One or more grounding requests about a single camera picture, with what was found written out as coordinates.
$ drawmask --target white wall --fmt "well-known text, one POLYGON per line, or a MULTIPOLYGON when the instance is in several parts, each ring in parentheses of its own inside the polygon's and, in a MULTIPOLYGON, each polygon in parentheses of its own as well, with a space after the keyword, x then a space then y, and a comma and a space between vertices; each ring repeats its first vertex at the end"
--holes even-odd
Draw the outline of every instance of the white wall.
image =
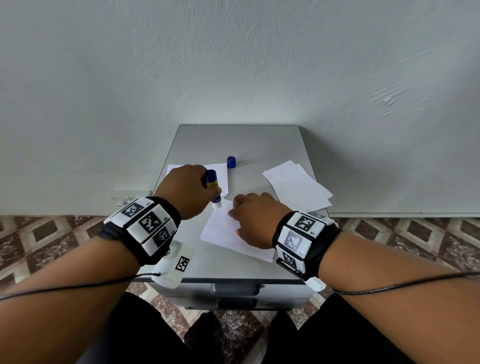
POLYGON ((304 126, 334 213, 480 213, 479 19, 476 0, 4 0, 0 214, 109 213, 153 188, 180 123, 304 126))

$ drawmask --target patterned tile floor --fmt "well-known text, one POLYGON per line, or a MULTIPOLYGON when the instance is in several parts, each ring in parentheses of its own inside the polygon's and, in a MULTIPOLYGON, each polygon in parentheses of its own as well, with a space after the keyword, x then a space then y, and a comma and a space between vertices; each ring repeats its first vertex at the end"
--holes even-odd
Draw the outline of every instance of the patterned tile floor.
MULTIPOLYGON (((95 236, 102 217, 0 217, 0 290, 35 273, 95 236)), ((480 218, 338 218, 339 226, 359 236, 412 252, 455 269, 480 270, 480 218)), ((183 338, 203 311, 176 307, 144 283, 128 291, 156 307, 183 338)), ((301 309, 289 312, 297 327, 331 294, 326 288, 301 309)), ((224 363, 260 363, 275 312, 218 311, 218 344, 224 363)))

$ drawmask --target black pants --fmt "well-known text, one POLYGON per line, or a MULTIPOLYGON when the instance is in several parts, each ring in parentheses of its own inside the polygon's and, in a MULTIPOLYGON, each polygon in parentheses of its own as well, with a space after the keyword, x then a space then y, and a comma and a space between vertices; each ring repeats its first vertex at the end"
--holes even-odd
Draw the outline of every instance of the black pants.
MULTIPOLYGON (((125 293, 79 364, 195 363, 199 360, 148 302, 125 293)), ((339 295, 297 332, 285 313, 272 321, 263 364, 412 363, 339 295)))

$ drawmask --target stack of paper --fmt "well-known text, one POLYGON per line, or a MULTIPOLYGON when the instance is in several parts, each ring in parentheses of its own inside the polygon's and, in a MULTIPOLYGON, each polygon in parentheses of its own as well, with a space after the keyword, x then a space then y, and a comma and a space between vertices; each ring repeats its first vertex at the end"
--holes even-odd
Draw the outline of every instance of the stack of paper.
MULTIPOLYGON (((183 166, 183 164, 169 164, 167 165, 167 174, 174 168, 183 166)), ((216 179, 218 185, 222 189, 222 197, 228 195, 228 176, 227 176, 227 164, 226 163, 217 163, 217 164, 204 164, 204 167, 208 170, 215 170, 216 179)))
POLYGON ((292 210, 310 212, 332 205, 328 199, 333 195, 291 160, 266 170, 263 175, 280 202, 292 210))
POLYGON ((271 263, 275 249, 260 249, 250 246, 236 234, 240 224, 228 216, 228 212, 232 208, 233 202, 222 199, 222 207, 213 210, 200 239, 271 263))

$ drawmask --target forearm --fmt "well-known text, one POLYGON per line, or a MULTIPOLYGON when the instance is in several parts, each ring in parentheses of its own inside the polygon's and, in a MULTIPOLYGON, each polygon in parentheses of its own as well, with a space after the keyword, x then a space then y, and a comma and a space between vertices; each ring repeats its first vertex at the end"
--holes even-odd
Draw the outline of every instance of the forearm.
MULTIPOLYGON (((452 270, 349 233, 327 250, 319 277, 337 290, 360 291, 452 270)), ((453 279, 344 298, 417 363, 470 363, 480 351, 480 284, 453 279)))
MULTIPOLYGON (((120 278, 135 275, 139 268, 122 243, 95 237, 5 293, 120 278)), ((75 363, 128 285, 125 282, 0 301, 2 362, 75 363)))

